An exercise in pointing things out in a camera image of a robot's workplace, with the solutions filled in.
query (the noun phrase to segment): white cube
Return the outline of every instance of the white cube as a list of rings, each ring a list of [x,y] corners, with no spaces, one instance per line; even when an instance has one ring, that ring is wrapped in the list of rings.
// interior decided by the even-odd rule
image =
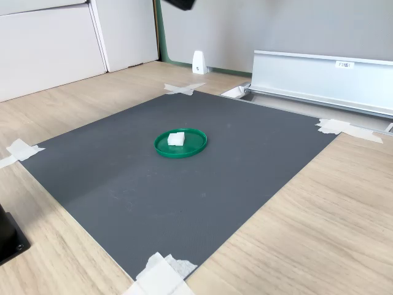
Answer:
[[[171,133],[168,136],[168,146],[183,146],[184,140],[184,132]]]

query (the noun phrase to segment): wooden floor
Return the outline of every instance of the wooden floor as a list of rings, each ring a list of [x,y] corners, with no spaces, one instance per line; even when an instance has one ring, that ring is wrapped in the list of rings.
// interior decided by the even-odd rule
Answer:
[[[166,93],[247,78],[153,62],[0,103],[0,158]],[[341,134],[187,280],[196,295],[393,294],[393,137]],[[0,266],[0,294],[122,294],[132,279],[19,164],[0,203],[32,247]]]

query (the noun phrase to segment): green plate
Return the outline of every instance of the green plate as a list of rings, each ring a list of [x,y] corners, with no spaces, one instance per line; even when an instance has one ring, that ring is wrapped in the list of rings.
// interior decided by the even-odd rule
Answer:
[[[184,132],[183,146],[168,146],[168,137],[171,133]],[[162,133],[154,141],[155,150],[167,158],[187,158],[203,151],[208,143],[208,137],[202,131],[191,128],[174,129]]]

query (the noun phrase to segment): white tape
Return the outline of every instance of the white tape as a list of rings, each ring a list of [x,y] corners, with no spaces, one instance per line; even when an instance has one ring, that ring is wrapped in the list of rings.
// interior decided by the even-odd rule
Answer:
[[[183,279],[196,267],[189,261],[177,261],[172,255],[164,259],[155,253],[123,295],[194,295]]]
[[[224,92],[221,94],[222,96],[230,97],[230,98],[236,98],[244,94],[244,87],[243,86],[237,86],[231,90],[228,90],[227,92]]]
[[[204,85],[206,83],[199,83],[199,84],[191,84],[188,85],[186,87],[176,87],[173,85],[169,85],[169,84],[165,84],[165,88],[169,90],[170,92],[168,92],[167,94],[177,94],[177,93],[183,93],[186,95],[192,95],[194,93],[194,89],[201,87],[202,85]]]
[[[390,132],[393,129],[393,123],[390,123],[389,126],[386,127],[385,131]]]
[[[371,130],[352,126],[349,122],[343,122],[339,120],[325,120],[319,119],[319,123],[316,126],[320,126],[318,131],[322,133],[334,133],[339,134],[344,132],[353,137],[363,138],[364,140],[374,141],[376,143],[383,143],[382,139],[375,136]]]
[[[23,140],[18,138],[9,147],[7,147],[7,150],[11,153],[11,156],[0,160],[0,169],[11,165],[18,160],[24,161],[44,149],[38,146],[29,146]]]

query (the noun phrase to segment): cabinet door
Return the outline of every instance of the cabinet door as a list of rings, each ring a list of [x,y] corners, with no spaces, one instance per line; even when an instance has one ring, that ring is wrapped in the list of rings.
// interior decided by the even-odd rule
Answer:
[[[152,0],[91,0],[108,71],[158,59]]]
[[[0,101],[105,73],[87,4],[0,17]]]
[[[0,15],[85,3],[86,0],[1,0]]]

